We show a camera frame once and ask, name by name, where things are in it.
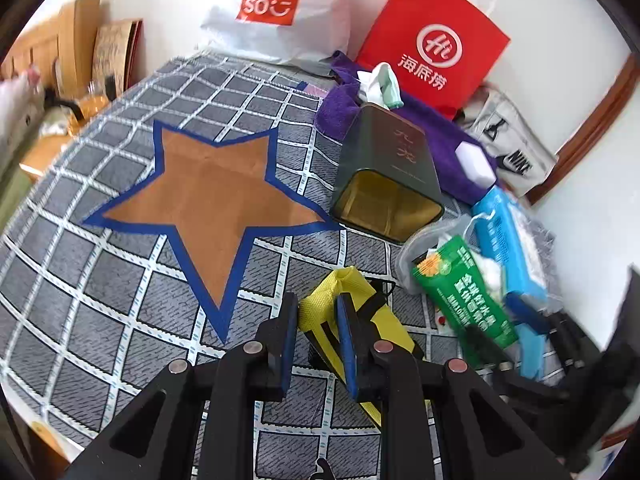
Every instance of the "wooden headboard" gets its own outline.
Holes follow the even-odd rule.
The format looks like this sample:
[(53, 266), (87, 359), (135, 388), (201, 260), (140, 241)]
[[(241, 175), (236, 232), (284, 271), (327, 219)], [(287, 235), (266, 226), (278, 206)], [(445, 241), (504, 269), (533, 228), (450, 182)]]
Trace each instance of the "wooden headboard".
[[(65, 4), (57, 16), (21, 34), (0, 66), (8, 79), (37, 65), (44, 86), (59, 95), (80, 98), (91, 81), (95, 35), (100, 23), (100, 0), (75, 0)], [(59, 77), (54, 64), (59, 60)]]

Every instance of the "haidilao bag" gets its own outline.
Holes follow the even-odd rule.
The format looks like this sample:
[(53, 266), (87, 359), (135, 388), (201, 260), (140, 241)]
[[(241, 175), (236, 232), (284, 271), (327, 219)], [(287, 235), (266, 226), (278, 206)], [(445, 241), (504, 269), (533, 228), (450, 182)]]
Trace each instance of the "haidilao bag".
[(202, 24), (222, 54), (328, 73), (328, 59), (346, 51), (347, 0), (214, 0)]
[(356, 62), (388, 62), (403, 91), (451, 119), (508, 43), (467, 0), (388, 0)]

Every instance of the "metal screw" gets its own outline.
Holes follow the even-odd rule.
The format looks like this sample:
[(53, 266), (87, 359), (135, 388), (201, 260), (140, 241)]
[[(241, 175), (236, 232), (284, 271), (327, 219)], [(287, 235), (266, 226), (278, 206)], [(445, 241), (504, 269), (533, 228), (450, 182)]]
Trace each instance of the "metal screw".
[(373, 343), (373, 349), (380, 354), (388, 354), (394, 349), (394, 344), (386, 339), (378, 339)]
[(244, 343), (242, 350), (248, 354), (257, 354), (262, 351), (262, 343), (260, 341), (247, 341)]
[(457, 374), (461, 374), (462, 372), (466, 372), (466, 369), (468, 368), (468, 366), (466, 365), (466, 362), (464, 362), (462, 359), (452, 359), (451, 361), (449, 361), (449, 370), (451, 370), (452, 372), (455, 372)]
[(189, 364), (184, 359), (174, 359), (169, 363), (169, 371), (172, 374), (181, 374), (188, 366)]

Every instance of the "brown star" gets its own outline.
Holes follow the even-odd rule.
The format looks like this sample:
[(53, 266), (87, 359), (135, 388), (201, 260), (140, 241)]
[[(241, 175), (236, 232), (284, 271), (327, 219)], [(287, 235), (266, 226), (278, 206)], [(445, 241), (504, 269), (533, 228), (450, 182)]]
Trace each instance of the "brown star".
[(218, 308), (245, 229), (326, 221), (265, 181), (271, 136), (213, 146), (163, 127), (161, 137), (164, 172), (102, 215), (175, 226)]

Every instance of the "white drawstring bag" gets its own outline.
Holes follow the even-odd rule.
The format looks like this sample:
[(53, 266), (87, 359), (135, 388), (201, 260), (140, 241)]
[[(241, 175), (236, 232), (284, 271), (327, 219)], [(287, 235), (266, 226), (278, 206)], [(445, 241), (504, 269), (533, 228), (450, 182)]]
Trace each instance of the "white drawstring bag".
[(347, 49), (350, 9), (347, 0), (215, 0), (202, 28), (221, 54), (326, 74), (320, 62)]

